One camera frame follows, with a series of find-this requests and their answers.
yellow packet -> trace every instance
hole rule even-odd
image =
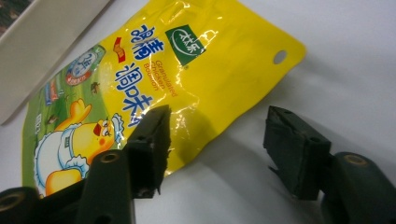
[[[235,0],[151,0],[29,102],[23,185],[46,196],[86,177],[96,154],[122,148],[159,105],[173,111],[170,175],[304,54],[301,43]]]

white table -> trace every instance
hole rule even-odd
[[[115,0],[59,69],[146,2]],[[262,138],[269,105],[300,115],[332,141],[332,152],[372,159],[396,185],[396,2],[242,2],[302,41],[307,56],[193,163],[165,178],[161,196],[136,200],[138,224],[322,223],[318,202],[294,201],[267,169],[273,163]],[[25,113],[26,108],[0,127],[0,191],[21,185]]]

cartoon chicken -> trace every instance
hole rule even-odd
[[[35,149],[35,184],[43,197],[85,178],[93,158],[123,138],[123,121],[118,114],[111,120],[82,124],[91,108],[82,99],[73,102],[70,118],[39,141]]]

black mechanical part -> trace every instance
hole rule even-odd
[[[330,141],[289,110],[270,106],[264,147],[276,173],[299,200],[324,197],[327,224],[395,224],[396,189],[362,155],[330,154]]]
[[[1,192],[0,223],[135,224],[133,199],[152,198],[163,181],[170,147],[170,114],[168,105],[151,109],[123,150],[97,155],[88,178],[74,185],[43,199],[33,188]]]

seasoning packet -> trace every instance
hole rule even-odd
[[[304,46],[236,0],[150,0],[59,71],[29,102],[22,184],[42,196],[121,149],[151,108],[170,105],[167,175],[299,63]]]

